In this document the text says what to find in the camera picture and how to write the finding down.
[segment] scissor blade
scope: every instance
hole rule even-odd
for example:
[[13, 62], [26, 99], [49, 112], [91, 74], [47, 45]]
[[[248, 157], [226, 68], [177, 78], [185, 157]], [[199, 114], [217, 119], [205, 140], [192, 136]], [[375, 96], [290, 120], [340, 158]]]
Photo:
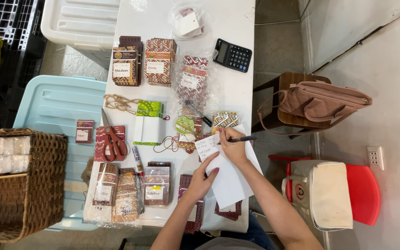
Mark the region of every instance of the scissor blade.
[[103, 108], [101, 108], [101, 119], [103, 121], [103, 126], [104, 127], [110, 127], [110, 123], [108, 121], [108, 117], [106, 115], [106, 112], [104, 112]]

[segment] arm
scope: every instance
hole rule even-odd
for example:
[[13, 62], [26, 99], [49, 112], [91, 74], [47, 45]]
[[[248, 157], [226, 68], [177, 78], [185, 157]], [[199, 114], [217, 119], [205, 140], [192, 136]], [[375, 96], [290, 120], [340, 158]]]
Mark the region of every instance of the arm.
[[222, 149], [240, 170], [254, 192], [269, 224], [287, 250], [323, 249], [302, 217], [246, 158], [244, 142], [230, 143], [230, 138], [246, 136], [233, 128], [220, 132]]
[[194, 171], [191, 184], [181, 197], [180, 201], [178, 201], [177, 206], [175, 207], [168, 221], [161, 229], [160, 233], [152, 244], [151, 250], [180, 249], [181, 238], [183, 236], [189, 214], [191, 213], [197, 201], [204, 197], [209, 191], [214, 179], [219, 173], [219, 168], [215, 168], [214, 171], [211, 171], [209, 177], [205, 178], [206, 167], [218, 155], [219, 153], [215, 153], [206, 158], [203, 164]]

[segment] electrical outlet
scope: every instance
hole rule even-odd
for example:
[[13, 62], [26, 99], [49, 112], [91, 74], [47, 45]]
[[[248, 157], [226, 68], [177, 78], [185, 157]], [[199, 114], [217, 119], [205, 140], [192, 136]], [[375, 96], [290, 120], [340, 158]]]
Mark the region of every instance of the electrical outlet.
[[370, 168], [375, 166], [384, 170], [384, 154], [382, 152], [382, 147], [367, 146], [367, 157]]

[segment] scissors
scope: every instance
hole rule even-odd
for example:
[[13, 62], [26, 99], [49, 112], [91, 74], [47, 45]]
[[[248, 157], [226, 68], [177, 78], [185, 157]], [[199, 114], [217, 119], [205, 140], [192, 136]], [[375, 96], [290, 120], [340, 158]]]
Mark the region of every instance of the scissors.
[[[106, 116], [106, 113], [104, 112], [103, 108], [101, 108], [101, 118], [103, 120], [103, 125], [104, 125], [104, 130], [103, 130], [104, 142], [103, 142], [102, 158], [105, 162], [113, 162], [117, 154], [121, 156], [127, 155], [128, 148], [126, 147], [125, 142], [115, 134], [115, 130], [109, 123], [108, 117]], [[111, 152], [109, 158], [106, 155], [106, 148], [109, 148], [109, 152]]]

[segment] black plastic pallet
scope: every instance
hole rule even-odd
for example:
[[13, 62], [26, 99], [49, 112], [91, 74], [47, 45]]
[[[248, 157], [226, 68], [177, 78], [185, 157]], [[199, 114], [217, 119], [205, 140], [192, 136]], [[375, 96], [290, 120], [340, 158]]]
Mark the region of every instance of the black plastic pallet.
[[0, 128], [11, 128], [27, 83], [40, 73], [47, 39], [44, 0], [0, 0]]

